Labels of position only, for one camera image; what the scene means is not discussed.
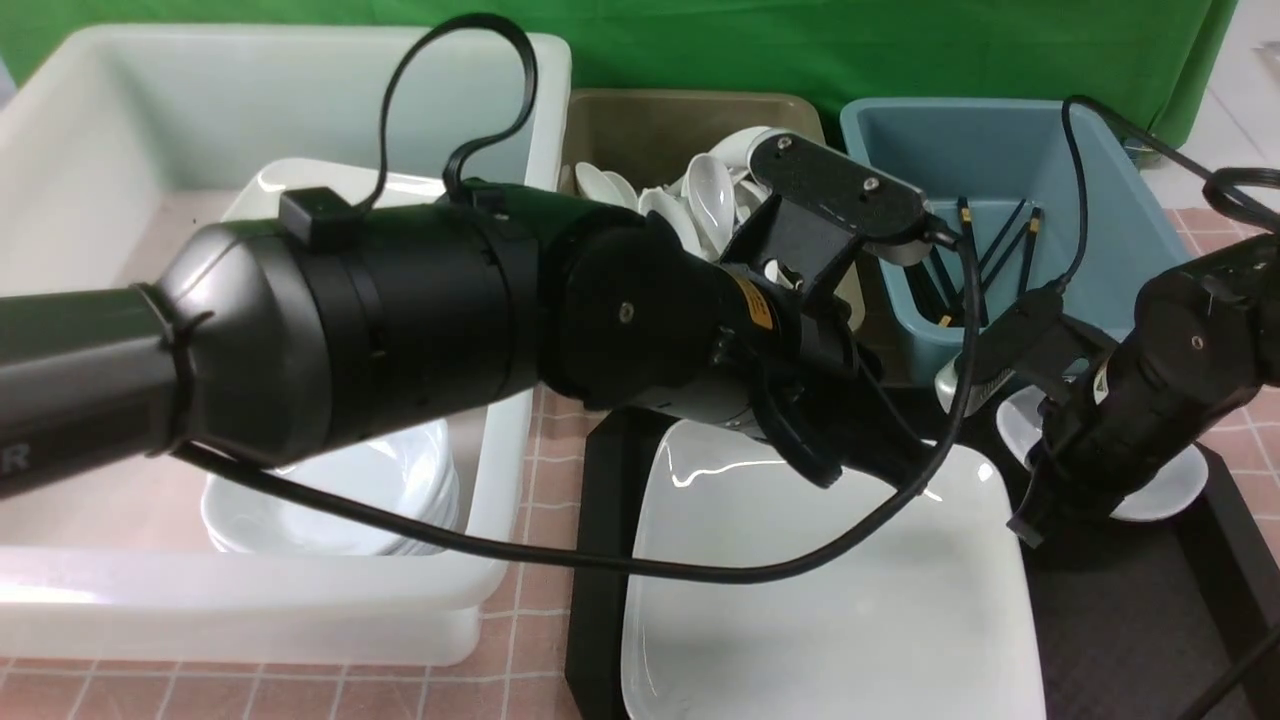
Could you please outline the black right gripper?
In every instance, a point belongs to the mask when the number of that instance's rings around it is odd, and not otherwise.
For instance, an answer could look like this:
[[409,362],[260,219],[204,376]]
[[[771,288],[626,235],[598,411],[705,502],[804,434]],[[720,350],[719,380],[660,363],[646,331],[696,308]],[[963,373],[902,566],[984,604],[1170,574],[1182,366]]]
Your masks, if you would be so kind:
[[1128,340],[1044,414],[1030,487],[1009,521],[1030,547],[1110,519],[1129,495],[1251,400],[1251,360],[1206,340]]

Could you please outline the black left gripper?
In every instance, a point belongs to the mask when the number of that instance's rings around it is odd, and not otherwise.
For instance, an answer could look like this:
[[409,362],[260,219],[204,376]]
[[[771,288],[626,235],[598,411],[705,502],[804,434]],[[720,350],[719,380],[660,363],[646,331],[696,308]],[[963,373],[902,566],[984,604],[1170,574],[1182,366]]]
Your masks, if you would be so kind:
[[833,304],[684,250],[620,255],[630,407],[769,445],[819,487],[845,470],[901,489],[929,446],[891,406]]

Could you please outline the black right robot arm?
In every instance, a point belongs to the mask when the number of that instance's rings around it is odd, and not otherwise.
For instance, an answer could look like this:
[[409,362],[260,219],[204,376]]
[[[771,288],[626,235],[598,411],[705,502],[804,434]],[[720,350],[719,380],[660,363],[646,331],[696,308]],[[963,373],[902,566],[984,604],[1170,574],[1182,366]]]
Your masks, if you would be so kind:
[[[1110,518],[1226,415],[1277,384],[1277,236],[1257,234],[1147,281],[1134,325],[1115,341],[1059,315],[1030,484],[1009,521],[1037,547],[1071,524]],[[1068,375],[1085,357],[1084,372]]]

